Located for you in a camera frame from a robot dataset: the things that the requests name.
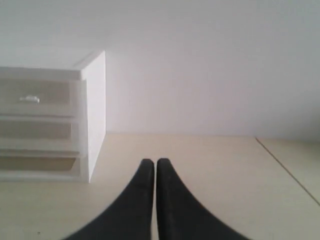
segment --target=floor seam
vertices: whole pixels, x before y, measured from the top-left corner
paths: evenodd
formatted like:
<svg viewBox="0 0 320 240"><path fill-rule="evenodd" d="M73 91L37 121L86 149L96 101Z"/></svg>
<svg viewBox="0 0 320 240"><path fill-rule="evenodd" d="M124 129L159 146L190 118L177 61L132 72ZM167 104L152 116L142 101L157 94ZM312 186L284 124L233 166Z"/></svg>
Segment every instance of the floor seam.
<svg viewBox="0 0 320 240"><path fill-rule="evenodd" d="M315 201L320 207L320 202L312 195L311 192L286 168L286 166L256 137L255 140L267 151L267 153L290 175L290 177L296 181L296 183Z"/></svg>

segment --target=drawer front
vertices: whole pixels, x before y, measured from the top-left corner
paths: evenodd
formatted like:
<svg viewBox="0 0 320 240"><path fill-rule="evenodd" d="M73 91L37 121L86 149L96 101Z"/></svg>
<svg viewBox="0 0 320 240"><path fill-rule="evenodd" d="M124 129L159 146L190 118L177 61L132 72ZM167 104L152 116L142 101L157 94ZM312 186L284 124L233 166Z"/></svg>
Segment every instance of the drawer front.
<svg viewBox="0 0 320 240"><path fill-rule="evenodd" d="M74 117L79 81L0 79L0 114Z"/></svg>
<svg viewBox="0 0 320 240"><path fill-rule="evenodd" d="M0 120L0 150L76 152L80 154L79 124Z"/></svg>

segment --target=white wall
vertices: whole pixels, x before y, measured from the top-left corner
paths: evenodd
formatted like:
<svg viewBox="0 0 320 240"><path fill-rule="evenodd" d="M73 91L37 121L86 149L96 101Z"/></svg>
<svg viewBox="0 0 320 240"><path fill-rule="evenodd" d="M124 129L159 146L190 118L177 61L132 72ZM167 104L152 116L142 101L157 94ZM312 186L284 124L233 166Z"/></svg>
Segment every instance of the white wall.
<svg viewBox="0 0 320 240"><path fill-rule="evenodd" d="M108 52L112 132L320 141L319 0L0 0L0 44Z"/></svg>

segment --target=beige floor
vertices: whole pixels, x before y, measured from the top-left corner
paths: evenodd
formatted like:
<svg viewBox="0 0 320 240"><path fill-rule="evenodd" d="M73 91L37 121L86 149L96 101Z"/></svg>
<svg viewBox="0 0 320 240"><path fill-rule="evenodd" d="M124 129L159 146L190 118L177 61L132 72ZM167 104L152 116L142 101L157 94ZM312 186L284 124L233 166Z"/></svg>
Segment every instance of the beige floor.
<svg viewBox="0 0 320 240"><path fill-rule="evenodd" d="M261 142L320 200L320 144ZM0 183L0 239L69 235L115 199L142 158L161 157L212 213L249 238L319 238L320 206L254 138L109 134L91 184ZM156 221L152 231L158 239Z"/></svg>

